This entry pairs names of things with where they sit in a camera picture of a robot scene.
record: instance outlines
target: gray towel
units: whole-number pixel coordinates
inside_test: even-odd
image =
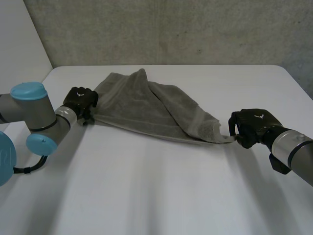
[[[189,143],[229,143],[219,121],[181,89],[148,82],[144,69],[125,76],[111,73],[95,89],[99,94],[95,124]]]

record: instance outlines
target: gray wall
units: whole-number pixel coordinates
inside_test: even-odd
[[[280,65],[313,97],[312,0],[24,2],[54,67]]]

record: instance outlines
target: white table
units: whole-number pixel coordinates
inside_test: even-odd
[[[145,68],[221,121],[242,108],[269,110],[313,137],[313,101],[278,66],[60,67],[44,81],[57,108],[73,86],[94,89],[110,72]],[[24,123],[5,133],[18,166],[38,157]],[[313,233],[313,188],[272,170],[263,145],[199,147],[114,127],[75,126],[45,168],[0,188],[1,235],[301,235]]]

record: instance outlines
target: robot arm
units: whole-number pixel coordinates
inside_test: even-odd
[[[11,140],[0,132],[0,186],[13,173],[30,173],[41,167],[78,119],[91,119],[90,108],[96,107],[97,92],[74,87],[67,94],[63,105],[55,111],[47,91],[39,82],[22,83],[9,94],[0,94],[0,124],[25,121],[30,135],[27,148],[42,158],[33,167],[15,168],[16,153]]]
[[[231,136],[244,148],[256,143],[268,147],[274,170],[288,174],[293,170],[313,186],[313,140],[283,125],[267,110],[242,109],[228,121]]]

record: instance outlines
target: light blue joint cap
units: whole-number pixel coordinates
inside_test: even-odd
[[[0,186],[4,185],[13,175],[16,165],[16,151],[10,138],[0,131]]]
[[[18,100],[37,100],[48,95],[40,82],[25,82],[11,89],[11,96]]]
[[[41,156],[51,155],[58,147],[52,139],[40,134],[29,135],[26,146],[31,152]]]

